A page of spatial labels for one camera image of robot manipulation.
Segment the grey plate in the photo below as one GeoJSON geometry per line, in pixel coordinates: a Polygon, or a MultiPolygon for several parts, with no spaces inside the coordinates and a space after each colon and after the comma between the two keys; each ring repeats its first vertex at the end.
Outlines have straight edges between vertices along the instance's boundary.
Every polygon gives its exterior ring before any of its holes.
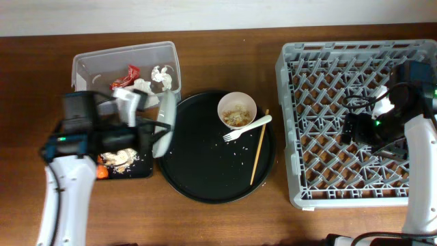
{"type": "Polygon", "coordinates": [[[152,154],[155,159],[164,156],[169,149],[173,137],[176,114],[175,94],[167,90],[164,92],[161,100],[153,134],[156,138],[152,148],[152,154]]]}

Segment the rice and peanut shells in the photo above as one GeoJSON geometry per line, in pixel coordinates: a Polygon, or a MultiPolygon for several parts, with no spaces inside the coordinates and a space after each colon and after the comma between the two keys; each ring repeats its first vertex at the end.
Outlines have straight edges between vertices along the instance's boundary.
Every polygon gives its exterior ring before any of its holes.
{"type": "Polygon", "coordinates": [[[101,163],[105,167],[108,167],[114,174],[129,172],[130,167],[133,166],[137,157],[137,151],[132,148],[100,154],[101,163]]]}

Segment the large white tissue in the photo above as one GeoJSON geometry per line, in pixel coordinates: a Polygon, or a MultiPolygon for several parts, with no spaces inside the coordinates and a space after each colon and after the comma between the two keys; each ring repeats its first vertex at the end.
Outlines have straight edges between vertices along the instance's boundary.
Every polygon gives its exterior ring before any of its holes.
{"type": "Polygon", "coordinates": [[[129,86],[125,87],[124,89],[129,90],[131,92],[133,92],[134,90],[139,90],[139,91],[145,92],[147,94],[147,100],[146,100],[145,105],[144,105],[145,108],[154,107],[154,106],[158,105],[160,102],[157,95],[155,95],[155,93],[153,93],[153,91],[151,89],[151,82],[150,81],[145,81],[144,79],[136,79],[136,80],[134,80],[133,85],[129,85],[129,86]]]}

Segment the small white tissue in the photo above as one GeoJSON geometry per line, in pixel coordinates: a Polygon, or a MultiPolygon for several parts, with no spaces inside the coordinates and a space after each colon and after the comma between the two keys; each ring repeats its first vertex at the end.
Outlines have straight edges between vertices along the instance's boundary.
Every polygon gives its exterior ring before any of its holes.
{"type": "Polygon", "coordinates": [[[164,65],[160,70],[160,66],[155,66],[151,72],[151,78],[153,81],[162,83],[162,91],[170,90],[172,87],[172,77],[167,73],[168,68],[173,69],[171,66],[164,65]]]}

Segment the red snack wrapper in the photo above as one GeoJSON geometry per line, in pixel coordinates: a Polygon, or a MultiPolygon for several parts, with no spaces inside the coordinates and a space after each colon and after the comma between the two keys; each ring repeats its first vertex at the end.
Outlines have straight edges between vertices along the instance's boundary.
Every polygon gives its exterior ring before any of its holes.
{"type": "Polygon", "coordinates": [[[110,89],[114,90],[115,88],[133,85],[134,81],[140,77],[140,71],[140,68],[129,65],[128,74],[125,77],[118,78],[112,82],[112,84],[110,84],[110,89]]]}

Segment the orange carrot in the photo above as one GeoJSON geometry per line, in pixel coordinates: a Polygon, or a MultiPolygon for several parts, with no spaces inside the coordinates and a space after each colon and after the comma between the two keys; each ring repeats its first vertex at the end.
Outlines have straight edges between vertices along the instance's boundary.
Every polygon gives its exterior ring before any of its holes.
{"type": "Polygon", "coordinates": [[[98,155],[97,157],[97,171],[96,171],[97,179],[107,179],[109,177],[109,172],[106,166],[104,165],[104,162],[102,160],[102,157],[98,155]]]}

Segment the white plastic fork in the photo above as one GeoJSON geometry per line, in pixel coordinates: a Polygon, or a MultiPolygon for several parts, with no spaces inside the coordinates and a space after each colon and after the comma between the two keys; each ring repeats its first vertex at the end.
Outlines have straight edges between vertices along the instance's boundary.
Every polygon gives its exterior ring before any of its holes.
{"type": "Polygon", "coordinates": [[[226,142],[236,140],[236,139],[238,139],[241,136],[241,134],[243,134],[243,133],[245,133],[247,131],[250,131],[250,130],[252,130],[254,128],[257,128],[259,126],[263,126],[263,125],[269,123],[271,120],[272,120],[272,116],[271,115],[265,115],[265,116],[261,117],[260,119],[252,122],[251,124],[241,128],[241,129],[234,130],[234,131],[224,135],[223,136],[223,140],[226,141],[226,142]]]}

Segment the pink bowl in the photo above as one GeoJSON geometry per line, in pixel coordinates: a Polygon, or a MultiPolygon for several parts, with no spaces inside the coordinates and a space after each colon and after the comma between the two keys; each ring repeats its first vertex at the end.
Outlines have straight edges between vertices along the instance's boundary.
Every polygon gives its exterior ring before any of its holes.
{"type": "Polygon", "coordinates": [[[250,123],[254,121],[255,116],[257,114],[257,105],[255,104],[255,101],[248,94],[245,94],[243,92],[230,92],[226,94],[224,97],[222,97],[222,99],[220,99],[218,103],[217,113],[222,123],[232,130],[241,129],[245,126],[241,126],[241,127],[228,126],[226,123],[224,123],[222,114],[225,111],[233,110],[236,105],[244,105],[251,112],[252,119],[250,123]]]}

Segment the food scraps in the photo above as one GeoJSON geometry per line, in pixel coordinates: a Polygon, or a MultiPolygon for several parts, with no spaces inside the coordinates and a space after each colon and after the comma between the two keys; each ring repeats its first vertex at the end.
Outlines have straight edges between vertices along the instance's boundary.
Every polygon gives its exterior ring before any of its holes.
{"type": "Polygon", "coordinates": [[[225,111],[222,117],[224,123],[234,127],[246,126],[252,119],[251,112],[244,105],[236,105],[233,110],[225,111]]]}

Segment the white cup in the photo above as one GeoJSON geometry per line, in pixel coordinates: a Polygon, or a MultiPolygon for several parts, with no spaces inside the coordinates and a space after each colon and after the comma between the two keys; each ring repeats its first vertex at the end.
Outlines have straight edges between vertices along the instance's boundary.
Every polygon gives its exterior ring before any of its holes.
{"type": "MultiPolygon", "coordinates": [[[[388,88],[384,85],[381,85],[376,90],[376,98],[381,97],[386,92],[388,92],[388,88]]],[[[390,102],[389,97],[385,96],[382,100],[375,103],[371,117],[373,120],[376,120],[380,115],[389,112],[394,107],[395,105],[390,102]]]]}

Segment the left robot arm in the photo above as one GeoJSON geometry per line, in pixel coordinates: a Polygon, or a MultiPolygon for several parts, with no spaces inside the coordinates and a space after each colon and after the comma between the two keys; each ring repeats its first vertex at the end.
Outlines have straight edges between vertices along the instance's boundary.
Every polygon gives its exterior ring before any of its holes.
{"type": "Polygon", "coordinates": [[[46,195],[37,245],[84,245],[96,180],[145,178],[168,150],[176,97],[162,94],[156,120],[136,115],[148,95],[117,88],[113,95],[80,91],[64,96],[64,118],[42,146],[46,195]]]}

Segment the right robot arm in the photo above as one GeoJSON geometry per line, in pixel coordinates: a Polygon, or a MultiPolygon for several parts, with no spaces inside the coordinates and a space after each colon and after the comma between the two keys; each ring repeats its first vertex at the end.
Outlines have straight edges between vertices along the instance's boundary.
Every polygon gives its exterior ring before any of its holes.
{"type": "Polygon", "coordinates": [[[355,238],[329,234],[323,245],[436,244],[436,72],[429,63],[406,61],[389,75],[388,90],[377,98],[360,97],[372,113],[355,114],[344,99],[341,142],[366,144],[374,155],[407,159],[409,195],[401,232],[368,232],[355,238]]]}

